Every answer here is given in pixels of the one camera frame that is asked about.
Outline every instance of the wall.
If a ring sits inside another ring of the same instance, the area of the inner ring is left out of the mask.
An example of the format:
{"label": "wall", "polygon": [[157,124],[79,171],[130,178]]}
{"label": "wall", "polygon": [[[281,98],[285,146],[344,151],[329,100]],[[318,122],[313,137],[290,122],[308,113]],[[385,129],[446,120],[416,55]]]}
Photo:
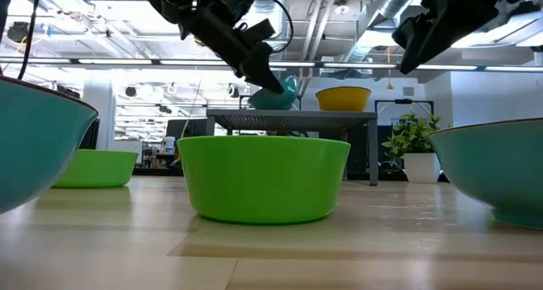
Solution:
{"label": "wall", "polygon": [[454,126],[543,116],[538,74],[451,73]]}
{"label": "wall", "polygon": [[[405,98],[403,96],[404,86],[414,86],[415,96],[409,97],[413,100],[425,100],[424,85],[420,85],[415,78],[393,78],[392,86],[393,90],[387,89],[389,84],[388,79],[382,79],[375,81],[374,79],[346,79],[343,81],[334,78],[312,78],[305,91],[304,98],[302,99],[303,110],[319,110],[318,103],[316,101],[315,94],[321,90],[336,87],[336,86],[363,86],[372,90],[372,95],[366,106],[366,112],[373,112],[375,110],[375,100],[394,100]],[[403,115],[410,112],[411,107],[413,111],[420,115],[425,115],[426,112],[418,105],[397,105],[390,104],[382,113],[379,114],[378,123],[380,125],[390,125],[391,122]]]}
{"label": "wall", "polygon": [[441,117],[441,127],[453,125],[451,73],[444,73],[424,85],[427,100],[434,101],[434,114]]}

